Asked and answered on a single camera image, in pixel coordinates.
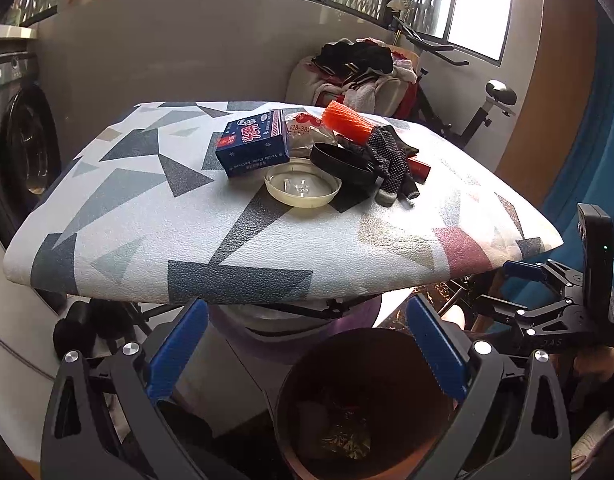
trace table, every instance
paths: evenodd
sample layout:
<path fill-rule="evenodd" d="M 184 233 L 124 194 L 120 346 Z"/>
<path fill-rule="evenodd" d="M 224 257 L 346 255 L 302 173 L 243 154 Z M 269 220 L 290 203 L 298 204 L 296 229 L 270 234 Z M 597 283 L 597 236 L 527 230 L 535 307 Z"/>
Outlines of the table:
<path fill-rule="evenodd" d="M 136 105 L 79 153 L 16 233 L 13 282 L 148 303 L 349 298 L 500 267 L 562 243 L 529 202 L 419 124 L 392 123 L 432 169 L 413 205 L 343 186 L 318 209 L 277 202 L 266 169 L 228 179 L 213 152 L 228 121 L 272 102 Z"/>

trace silver bolt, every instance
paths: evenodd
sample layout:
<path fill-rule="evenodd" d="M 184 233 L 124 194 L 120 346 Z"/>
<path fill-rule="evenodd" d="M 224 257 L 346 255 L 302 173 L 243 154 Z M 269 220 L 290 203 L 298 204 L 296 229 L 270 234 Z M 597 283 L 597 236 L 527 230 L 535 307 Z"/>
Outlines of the silver bolt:
<path fill-rule="evenodd" d="M 549 361 L 549 354 L 545 350 L 536 350 L 533 356 L 536 358 L 536 361 L 540 361 L 541 363 Z"/>
<path fill-rule="evenodd" d="M 487 341 L 476 341 L 473 344 L 473 349 L 480 355 L 487 355 L 491 353 L 491 345 Z"/>
<path fill-rule="evenodd" d="M 123 354 L 125 355 L 134 355 L 136 352 L 138 352 L 140 346 L 138 346 L 138 343 L 127 343 L 125 346 L 123 346 Z"/>
<path fill-rule="evenodd" d="M 78 352 L 76 350 L 71 350 L 65 354 L 65 362 L 73 363 L 78 359 Z"/>

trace plastic lid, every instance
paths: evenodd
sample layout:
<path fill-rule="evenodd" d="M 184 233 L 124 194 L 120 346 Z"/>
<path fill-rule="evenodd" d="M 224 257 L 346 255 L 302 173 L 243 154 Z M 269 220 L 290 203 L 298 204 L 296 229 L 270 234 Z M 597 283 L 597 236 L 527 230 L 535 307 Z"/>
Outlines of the plastic lid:
<path fill-rule="evenodd" d="M 340 191 L 339 178 L 314 166 L 307 158 L 290 158 L 273 166 L 265 176 L 271 196 L 293 207 L 320 207 L 331 202 Z"/>

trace cardboard with red markings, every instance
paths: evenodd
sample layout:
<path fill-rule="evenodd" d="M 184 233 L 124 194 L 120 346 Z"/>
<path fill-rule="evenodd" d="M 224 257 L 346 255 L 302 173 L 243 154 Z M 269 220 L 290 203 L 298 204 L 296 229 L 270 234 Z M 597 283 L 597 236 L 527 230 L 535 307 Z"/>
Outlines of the cardboard with red markings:
<path fill-rule="evenodd" d="M 282 110 L 227 124 L 216 143 L 216 158 L 227 176 L 289 162 L 287 126 Z"/>

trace trash can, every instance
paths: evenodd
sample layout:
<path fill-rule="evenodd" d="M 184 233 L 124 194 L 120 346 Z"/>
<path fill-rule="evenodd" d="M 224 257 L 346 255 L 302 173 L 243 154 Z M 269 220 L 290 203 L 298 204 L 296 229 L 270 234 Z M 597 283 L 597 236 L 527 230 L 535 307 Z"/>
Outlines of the trash can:
<path fill-rule="evenodd" d="M 411 336 L 360 328 L 332 336 L 293 366 L 274 425 L 301 480 L 402 480 L 452 412 Z"/>

